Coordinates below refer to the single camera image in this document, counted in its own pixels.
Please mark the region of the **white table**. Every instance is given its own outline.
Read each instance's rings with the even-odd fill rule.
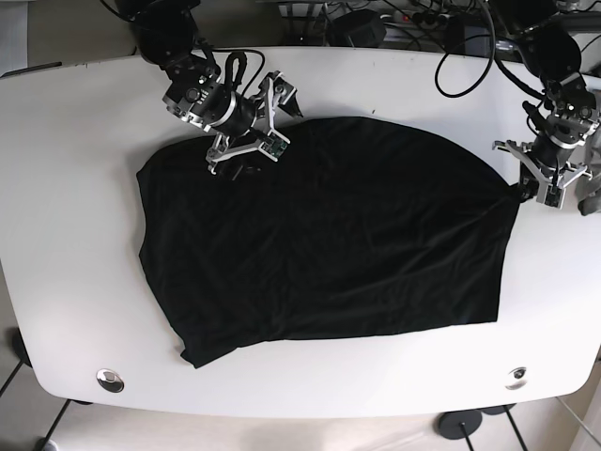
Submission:
[[[525,95],[494,69],[468,97],[434,88],[438,54],[266,49],[306,117],[368,116],[445,136],[507,180],[496,139],[531,140]],[[247,77],[256,68],[254,57]],[[447,90],[485,61],[450,58]],[[539,86],[520,66],[520,77]],[[51,394],[170,412],[365,417],[443,412],[577,390],[601,343],[601,215],[524,205],[509,242],[499,321],[399,336],[265,343],[198,370],[150,292],[137,253],[135,173],[166,143],[199,134],[164,110],[166,76],[139,57],[0,81],[0,257],[39,383]],[[528,383],[505,388],[527,367]],[[119,394],[96,381],[111,368]]]

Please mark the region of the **black cloth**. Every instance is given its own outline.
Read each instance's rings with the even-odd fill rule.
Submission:
[[[497,319],[519,200],[492,168],[368,118],[283,133],[292,144],[278,163],[255,152],[213,176],[202,137],[159,150],[137,175],[140,259],[184,359]]]

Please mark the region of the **wire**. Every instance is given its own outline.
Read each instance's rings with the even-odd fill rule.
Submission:
[[[388,6],[390,6],[391,8],[396,9],[398,12],[400,12],[401,14],[403,14],[405,17],[407,17],[410,21],[412,21],[415,26],[417,26],[419,28],[419,30],[424,33],[426,36],[428,36],[432,42],[434,42],[436,45],[438,45],[441,50],[444,52],[444,47],[442,46],[442,44],[440,43],[440,41],[436,38],[434,38],[434,36],[432,36],[432,34],[427,31],[425,28],[423,28],[421,25],[419,25],[417,22],[415,22],[413,20],[413,18],[411,16],[409,16],[403,9],[399,8],[397,5],[392,4],[391,2],[389,2],[388,0],[382,0],[382,2],[384,2],[385,4],[387,4]]]
[[[601,3],[601,1],[593,2],[588,8],[579,10],[578,12],[589,12],[591,9],[593,9],[595,7],[595,5],[598,5],[600,3]]]
[[[466,12],[470,12],[472,8],[475,8],[475,6],[476,6],[476,0],[470,0],[470,4],[468,5]]]
[[[234,76],[234,63],[238,61],[238,69]],[[242,77],[246,71],[248,58],[244,52],[232,52],[225,60],[225,89],[227,93],[238,91]]]
[[[325,19],[326,19],[326,24],[327,24],[327,25],[329,25],[329,26],[331,26],[332,28],[334,28],[334,24],[333,24],[333,22],[331,21],[331,19],[330,19],[330,16],[328,15],[328,9],[327,9],[327,7],[326,7],[326,6],[324,6],[324,7],[322,8],[322,10],[324,11],[324,15],[323,15],[323,16],[324,16],[324,17],[325,17]],[[326,26],[326,29],[324,30],[324,34],[327,34],[327,33],[328,33],[328,26]]]
[[[427,7],[426,5],[424,5],[422,2],[420,2],[419,0],[412,0],[411,4],[416,6],[416,7],[422,7],[425,8],[426,12],[427,11],[431,11],[432,7],[434,6],[434,0],[430,0],[430,6]]]
[[[259,73],[261,73],[261,71],[265,67],[265,62],[266,62],[265,55],[262,52],[259,52],[258,50],[255,50],[255,49],[211,49],[211,50],[217,54],[231,54],[232,52],[244,52],[244,53],[248,53],[248,54],[258,54],[261,57],[261,64],[259,65],[259,69],[256,70],[256,72],[253,75],[253,78],[251,78],[251,80],[246,84],[244,89],[242,89],[242,97],[244,97],[244,94],[246,94],[246,91],[248,91],[248,88],[251,87],[254,80],[256,80],[256,77],[259,76]]]
[[[138,16],[139,14],[143,13],[145,11],[145,9],[142,9],[140,11],[137,11],[133,16],[125,16],[119,12],[117,12],[114,8],[111,8],[111,6],[109,4],[106,3],[105,0],[100,0],[100,3],[109,11],[111,12],[113,15],[115,15],[118,19],[120,19],[123,22],[127,22],[127,23],[131,23],[133,26],[141,29],[141,30],[146,30],[149,31],[151,33],[155,33],[157,35],[161,35],[165,38],[168,39],[181,39],[181,37],[179,36],[175,36],[175,35],[168,35],[166,33],[164,33],[162,30],[159,30],[157,28],[150,28],[144,25],[141,25],[138,23],[138,21],[135,20],[136,16]]]
[[[584,53],[584,51],[585,51],[586,49],[588,49],[589,47],[591,47],[591,44],[593,44],[593,42],[595,42],[596,40],[598,40],[598,39],[600,39],[600,38],[601,38],[601,35],[597,36],[596,38],[593,38],[593,39],[592,39],[592,40],[591,40],[591,41],[590,41],[588,44],[586,44],[586,45],[585,45],[585,46],[582,48],[582,50],[580,51],[580,53],[581,53],[581,54],[583,54],[583,53]]]
[[[294,8],[291,3],[285,6],[285,15],[288,18],[288,33],[294,36]]]
[[[511,82],[514,85],[519,87],[526,94],[534,97],[535,99],[538,99],[539,101],[542,101],[545,98],[544,94],[541,94],[536,89],[529,87],[524,82],[522,82],[519,78],[517,78],[511,71],[509,71],[498,55],[495,55],[495,62],[497,63],[497,67],[502,72],[502,74],[505,75],[509,80],[511,80]]]
[[[486,5],[484,3],[484,0],[477,0],[477,2],[482,7],[482,11],[484,12],[484,14],[486,16],[486,20],[488,21],[488,28],[489,28],[490,35],[472,36],[470,38],[465,39],[463,42],[459,43],[458,45],[456,45],[450,51],[445,51],[444,56],[442,57],[442,59],[439,62],[439,66],[436,68],[436,73],[434,74],[434,83],[435,83],[436,89],[439,91],[439,93],[449,99],[457,99],[459,97],[467,96],[468,94],[470,94],[471,91],[473,91],[476,87],[478,87],[485,80],[486,76],[490,72],[490,69],[492,68],[492,65],[495,61],[495,55],[496,55],[495,51],[497,49],[497,45],[496,45],[497,34],[495,33],[495,24],[492,20],[492,16],[490,15],[490,11],[488,10],[488,8],[486,7]],[[444,90],[442,90],[442,88],[440,87],[440,83],[439,83],[440,68],[442,68],[442,65],[444,64],[444,62],[446,61],[446,59],[449,57],[449,55],[452,52],[457,50],[459,47],[464,45],[466,42],[468,42],[472,39],[476,39],[476,38],[490,38],[490,57],[488,58],[488,63],[486,64],[485,71],[482,72],[482,75],[480,75],[480,78],[476,81],[476,83],[474,83],[472,86],[470,86],[465,91],[459,92],[457,94],[449,94],[448,92],[445,92]]]
[[[363,3],[361,6],[357,7],[357,6],[353,6],[352,8],[350,7],[350,5],[348,3],[345,3],[345,5],[347,5],[348,9],[350,9],[351,11],[356,11],[357,9],[364,9],[367,8],[373,1],[375,0],[365,0],[365,3]]]
[[[339,4],[335,5],[335,6],[336,6],[336,8],[335,8],[335,9],[333,9],[332,11],[330,11],[330,12],[328,12],[328,9],[327,9],[327,7],[326,7],[326,8],[325,8],[325,10],[326,10],[326,15],[328,15],[328,14],[333,14],[334,12],[336,12],[338,9],[340,9],[340,8],[342,7],[342,3],[339,3]]]
[[[311,22],[317,20],[317,17],[313,18],[313,12],[315,10],[315,7],[316,5],[314,3],[307,5],[307,14],[305,15],[306,22],[304,23],[304,27],[302,28],[302,35],[300,36],[302,45],[307,45],[307,40],[309,38],[309,25],[311,24]]]
[[[541,100],[540,103],[538,105],[536,105],[536,109],[539,110],[541,108],[541,106],[543,106],[543,103],[545,103],[545,100]],[[528,126],[530,131],[532,133],[534,133],[536,136],[541,136],[541,133],[534,129],[534,127],[533,127],[534,123],[532,122],[532,118],[530,117],[530,115],[526,115],[526,125]]]

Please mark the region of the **black round foot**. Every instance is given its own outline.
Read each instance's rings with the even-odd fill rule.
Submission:
[[[478,409],[480,412],[485,413],[487,415],[501,415],[505,413],[504,407],[510,411],[516,404],[507,404],[506,406],[495,406],[495,407],[486,407],[484,409]]]
[[[21,331],[15,328],[8,331],[8,334],[10,336],[10,346],[12,347],[12,351],[19,360],[31,368],[31,361],[29,360],[29,355],[27,355]]]
[[[444,413],[438,421],[438,432],[445,439],[461,440],[473,434],[482,424],[480,411]]]

